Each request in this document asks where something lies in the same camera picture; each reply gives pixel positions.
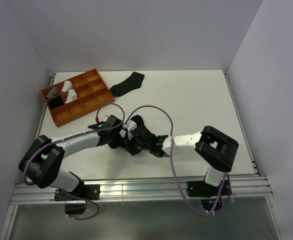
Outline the black sock with white stripes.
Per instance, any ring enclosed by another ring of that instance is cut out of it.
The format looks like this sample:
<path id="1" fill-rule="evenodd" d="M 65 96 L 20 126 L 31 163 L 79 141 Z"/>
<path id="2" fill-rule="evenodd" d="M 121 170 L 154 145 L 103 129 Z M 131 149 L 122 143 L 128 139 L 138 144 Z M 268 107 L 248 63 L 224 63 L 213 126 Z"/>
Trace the black sock with white stripes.
<path id="1" fill-rule="evenodd" d="M 61 95 L 54 96 L 47 100 L 48 107 L 50 110 L 54 110 L 64 105 L 64 100 Z"/>

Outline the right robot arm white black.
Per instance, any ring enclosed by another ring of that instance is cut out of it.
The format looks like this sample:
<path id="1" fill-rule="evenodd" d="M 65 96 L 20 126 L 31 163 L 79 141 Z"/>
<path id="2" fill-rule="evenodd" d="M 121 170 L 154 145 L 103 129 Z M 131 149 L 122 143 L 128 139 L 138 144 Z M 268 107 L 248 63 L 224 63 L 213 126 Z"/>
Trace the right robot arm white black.
<path id="1" fill-rule="evenodd" d="M 214 195 L 220 189 L 224 175 L 232 170 L 239 148 L 236 140 L 212 126 L 180 136 L 156 136 L 144 125 L 138 126 L 132 121 L 124 124 L 123 128 L 127 133 L 128 149 L 134 155 L 142 150 L 157 158 L 195 153 L 200 155 L 209 164 L 202 184 L 208 195 Z"/>

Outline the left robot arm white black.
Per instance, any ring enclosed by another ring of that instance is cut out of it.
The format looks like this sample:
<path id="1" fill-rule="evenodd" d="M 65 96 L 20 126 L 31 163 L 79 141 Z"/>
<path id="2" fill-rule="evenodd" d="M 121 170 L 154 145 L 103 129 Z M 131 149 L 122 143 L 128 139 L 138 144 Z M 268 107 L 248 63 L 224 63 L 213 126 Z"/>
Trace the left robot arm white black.
<path id="1" fill-rule="evenodd" d="M 61 170 L 62 161 L 80 151 L 100 147 L 112 142 L 119 143 L 123 121 L 114 115 L 88 126 L 81 133 L 61 138 L 38 136 L 18 165 L 23 180 L 40 189 L 54 187 L 66 191 L 73 200 L 83 196 L 83 181 L 71 172 Z"/>

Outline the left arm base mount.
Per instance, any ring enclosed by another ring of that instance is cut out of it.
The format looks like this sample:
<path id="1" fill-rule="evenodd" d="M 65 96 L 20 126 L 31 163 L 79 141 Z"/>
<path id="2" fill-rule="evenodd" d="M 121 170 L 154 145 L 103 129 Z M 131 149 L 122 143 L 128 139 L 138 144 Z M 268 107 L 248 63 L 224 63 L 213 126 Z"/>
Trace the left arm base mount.
<path id="1" fill-rule="evenodd" d="M 69 217 L 75 219 L 88 219 L 98 215 L 100 206 L 95 202 L 100 198 L 99 184 L 84 184 L 71 192 L 57 189 L 54 194 L 55 202 L 64 202 L 64 211 Z M 93 206 L 95 212 L 92 216 L 83 216 L 89 207 Z"/>

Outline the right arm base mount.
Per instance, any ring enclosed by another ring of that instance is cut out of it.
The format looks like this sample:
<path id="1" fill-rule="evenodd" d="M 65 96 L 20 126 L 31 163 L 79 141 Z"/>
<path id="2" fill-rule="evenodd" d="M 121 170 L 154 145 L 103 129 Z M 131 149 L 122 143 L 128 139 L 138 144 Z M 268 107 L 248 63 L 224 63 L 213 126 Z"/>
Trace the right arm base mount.
<path id="1" fill-rule="evenodd" d="M 222 186 L 220 196 L 228 196 L 232 194 L 231 187 L 229 186 L 229 181 L 225 180 L 223 185 L 222 181 L 218 186 L 212 186 L 207 183 L 205 183 L 204 180 L 194 180 L 194 181 L 188 181 L 187 182 L 187 190 L 186 193 L 189 197 L 192 198 L 216 198 L 220 189 L 220 186 Z"/>

